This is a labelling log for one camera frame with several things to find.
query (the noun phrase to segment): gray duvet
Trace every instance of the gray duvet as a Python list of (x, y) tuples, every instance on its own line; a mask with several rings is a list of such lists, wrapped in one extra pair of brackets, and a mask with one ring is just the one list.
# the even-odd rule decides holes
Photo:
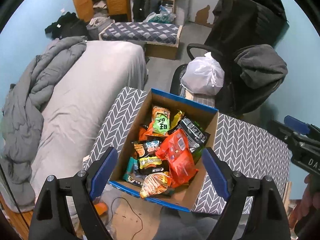
[(2, 120), (5, 146), (0, 163), (21, 207), (35, 199), (30, 179), (44, 122), (40, 108), (86, 50), (85, 40), (85, 37), (64, 38), (36, 56), (7, 95)]

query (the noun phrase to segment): orange snack bag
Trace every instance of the orange snack bag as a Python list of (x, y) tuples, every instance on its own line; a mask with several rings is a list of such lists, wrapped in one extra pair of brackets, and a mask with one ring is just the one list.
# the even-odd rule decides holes
[(163, 141), (156, 156), (168, 161), (173, 188), (187, 183), (198, 171), (189, 151), (188, 139), (181, 128)]
[(153, 106), (151, 123), (145, 135), (166, 137), (169, 129), (170, 111), (164, 107)]
[(139, 141), (146, 141), (148, 140), (148, 137), (144, 134), (147, 130), (143, 127), (140, 127), (139, 129)]

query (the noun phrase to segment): chair armrest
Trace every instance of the chair armrest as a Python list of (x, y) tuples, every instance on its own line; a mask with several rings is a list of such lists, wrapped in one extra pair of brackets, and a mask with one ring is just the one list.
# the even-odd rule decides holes
[(188, 44), (188, 46), (187, 46), (187, 53), (188, 53), (188, 56), (189, 56), (189, 58), (191, 59), (191, 60), (194, 60), (195, 59), (195, 57), (192, 55), (192, 53), (191, 53), (191, 49), (193, 49), (193, 48), (196, 48), (196, 49), (204, 49), (204, 50), (207, 50), (207, 51), (209, 51), (209, 52), (213, 52), (214, 54), (217, 54), (217, 55), (219, 55), (220, 57), (223, 57), (223, 54), (220, 52), (220, 51), (218, 51), (217, 49), (214, 49), (214, 48), (212, 48), (212, 47), (210, 47), (210, 46), (207, 46), (207, 45), (204, 45), (204, 44), (199, 44), (199, 43), (190, 43), (190, 44)]

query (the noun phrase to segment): black jacket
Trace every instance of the black jacket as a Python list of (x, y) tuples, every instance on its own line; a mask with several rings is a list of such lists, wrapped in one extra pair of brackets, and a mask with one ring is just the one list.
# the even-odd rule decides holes
[(46, 34), (51, 33), (51, 38), (66, 38), (73, 36), (86, 36), (89, 38), (89, 33), (86, 24), (80, 20), (75, 13), (67, 12), (65, 15), (44, 29)]
[(237, 50), (247, 46), (274, 46), (288, 27), (281, 0), (219, 0), (213, 13), (213, 28), (205, 45), (233, 59)]

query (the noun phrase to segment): white plastic bag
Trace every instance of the white plastic bag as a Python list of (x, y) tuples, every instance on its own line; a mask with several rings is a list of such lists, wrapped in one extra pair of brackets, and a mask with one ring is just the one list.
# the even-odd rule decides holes
[(181, 85), (193, 94), (216, 95), (223, 86), (224, 71), (211, 53), (189, 62)]

